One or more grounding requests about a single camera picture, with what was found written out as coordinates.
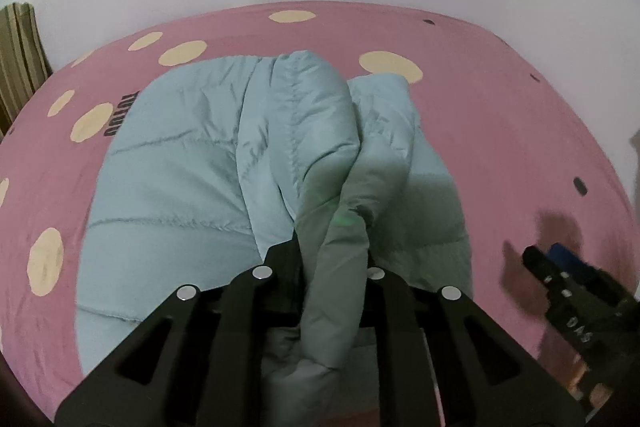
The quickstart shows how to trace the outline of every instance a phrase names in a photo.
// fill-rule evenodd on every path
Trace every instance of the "yellow oval spot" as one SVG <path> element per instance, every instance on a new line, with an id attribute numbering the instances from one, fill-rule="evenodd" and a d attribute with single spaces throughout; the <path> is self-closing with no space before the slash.
<path id="1" fill-rule="evenodd" d="M 84 55 L 82 55 L 82 57 L 76 58 L 76 61 L 73 64 L 71 64 L 71 67 L 73 68 L 74 66 L 77 66 L 78 64 L 80 64 L 80 62 L 88 58 L 89 55 L 91 55 L 94 51 L 95 50 L 91 50 L 90 52 L 86 52 Z"/>
<path id="2" fill-rule="evenodd" d="M 130 52 L 136 52 L 141 50 L 142 48 L 146 48 L 150 46 L 154 42 L 156 42 L 160 37 L 162 37 L 162 32 L 151 32 L 146 34 L 143 37 L 140 37 L 137 41 L 135 41 L 132 45 L 129 46 Z"/>
<path id="3" fill-rule="evenodd" d="M 84 113 L 71 130 L 71 141 L 80 143 L 91 138 L 109 121 L 112 112 L 113 105 L 107 102 L 96 105 L 91 111 Z"/>
<path id="4" fill-rule="evenodd" d="M 27 275 L 34 295 L 48 294 L 58 282 L 65 248 L 62 236 L 56 229 L 47 229 L 40 234 L 29 251 Z"/>
<path id="5" fill-rule="evenodd" d="M 194 58 L 200 57 L 207 49 L 207 43 L 205 41 L 190 41 L 178 44 L 175 48 L 165 51 L 158 63 L 161 66 L 177 66 L 178 64 L 184 64 Z"/>
<path id="6" fill-rule="evenodd" d="M 9 190 L 9 178 L 5 178 L 0 182 L 0 206 L 4 203 L 7 190 Z"/>
<path id="7" fill-rule="evenodd" d="M 391 52 L 369 52 L 360 55 L 360 65 L 369 73 L 396 73 L 409 84 L 422 80 L 422 70 L 408 58 Z"/>
<path id="8" fill-rule="evenodd" d="M 281 12 L 272 13 L 269 15 L 269 19 L 275 22 L 302 22 L 315 18 L 316 14 L 308 12 L 306 10 L 284 10 Z"/>
<path id="9" fill-rule="evenodd" d="M 57 115 L 63 107 L 65 107 L 65 105 L 69 102 L 69 100 L 71 100 L 71 98 L 73 97 L 75 91 L 73 89 L 69 89 L 68 91 L 65 91 L 64 93 L 62 93 L 58 99 L 51 104 L 51 107 L 49 107 L 49 112 L 47 113 L 47 116 L 55 116 Z"/>

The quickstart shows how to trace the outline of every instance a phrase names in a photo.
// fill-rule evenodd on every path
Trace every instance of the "polka dot bed sheet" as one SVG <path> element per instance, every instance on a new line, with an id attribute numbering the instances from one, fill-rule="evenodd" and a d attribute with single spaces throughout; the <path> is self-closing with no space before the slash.
<path id="1" fill-rule="evenodd" d="M 404 75 L 459 190 L 477 303 L 557 378 L 570 377 L 575 353 L 545 324 L 545 292 L 522 250 L 561 242 L 635 288 L 638 225 L 612 166 L 544 76 L 492 33 L 421 10 L 337 2 L 204 14 L 79 57 L 0 144 L 0 343 L 47 415 L 82 378 L 78 257 L 98 171 L 136 94 L 187 62 L 305 49 L 344 78 Z"/>

